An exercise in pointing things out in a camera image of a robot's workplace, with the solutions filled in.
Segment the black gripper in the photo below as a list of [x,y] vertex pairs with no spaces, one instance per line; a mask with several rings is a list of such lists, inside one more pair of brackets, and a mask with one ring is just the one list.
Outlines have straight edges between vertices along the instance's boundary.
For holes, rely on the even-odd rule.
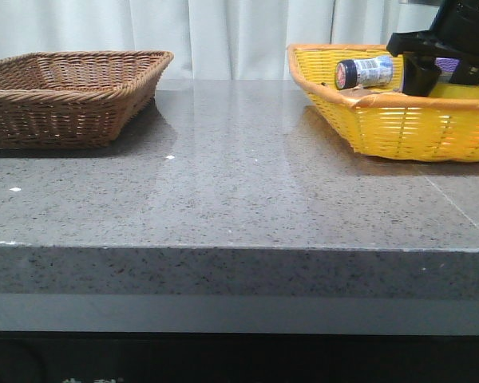
[[449,83],[479,85],[479,1],[444,1],[428,30],[394,33],[386,50],[405,54],[405,95],[429,96],[441,75],[436,57],[459,59]]

